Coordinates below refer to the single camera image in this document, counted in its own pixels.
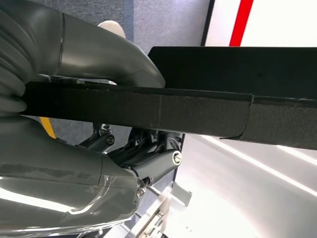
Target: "textured black surface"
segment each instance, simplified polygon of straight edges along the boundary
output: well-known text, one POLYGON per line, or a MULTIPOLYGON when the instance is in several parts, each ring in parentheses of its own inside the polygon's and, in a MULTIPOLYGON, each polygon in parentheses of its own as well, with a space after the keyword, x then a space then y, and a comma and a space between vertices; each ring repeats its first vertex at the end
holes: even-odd
POLYGON ((254 97, 239 138, 265 144, 317 149, 317 101, 254 97))
POLYGON ((140 128, 241 135, 250 95, 129 88, 107 85, 29 83, 24 114, 140 128))
POLYGON ((316 100, 51 83, 30 83, 23 99, 27 115, 317 149, 316 100))

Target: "gray curved housing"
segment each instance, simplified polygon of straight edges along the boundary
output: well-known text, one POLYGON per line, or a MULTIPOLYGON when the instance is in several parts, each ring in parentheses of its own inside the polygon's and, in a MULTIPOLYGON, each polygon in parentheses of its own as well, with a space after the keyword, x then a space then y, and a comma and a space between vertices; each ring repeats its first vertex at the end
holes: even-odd
POLYGON ((124 38, 36 3, 0 0, 0 19, 0 235, 79 233, 131 217, 138 178, 50 138, 20 116, 26 105, 18 97, 38 73, 164 87, 157 68, 124 38))

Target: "black panel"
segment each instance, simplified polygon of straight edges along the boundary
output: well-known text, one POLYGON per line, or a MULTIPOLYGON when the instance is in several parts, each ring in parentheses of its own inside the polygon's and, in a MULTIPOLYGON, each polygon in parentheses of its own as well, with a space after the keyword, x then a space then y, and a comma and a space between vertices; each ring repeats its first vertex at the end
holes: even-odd
POLYGON ((154 47, 165 88, 317 99, 317 48, 154 47))

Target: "black beam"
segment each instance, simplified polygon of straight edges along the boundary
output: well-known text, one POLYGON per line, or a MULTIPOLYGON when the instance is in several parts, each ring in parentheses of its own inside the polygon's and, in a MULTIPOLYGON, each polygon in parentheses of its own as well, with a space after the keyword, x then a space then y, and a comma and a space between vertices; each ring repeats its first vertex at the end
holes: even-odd
POLYGON ((317 149, 317 101, 195 90, 29 83, 26 115, 317 149))
POLYGON ((154 47, 165 88, 317 99, 317 48, 154 47))
POLYGON ((26 115, 232 137, 243 132, 251 95, 31 82, 23 99, 26 115))

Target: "gray ribbed hose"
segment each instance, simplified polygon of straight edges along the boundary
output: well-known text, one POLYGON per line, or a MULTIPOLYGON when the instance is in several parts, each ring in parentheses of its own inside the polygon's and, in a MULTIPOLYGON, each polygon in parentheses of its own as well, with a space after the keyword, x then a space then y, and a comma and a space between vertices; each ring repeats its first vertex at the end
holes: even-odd
POLYGON ((2 116, 25 110, 17 97, 36 73, 165 85, 140 48, 111 32, 24 0, 0 0, 0 16, 2 116))

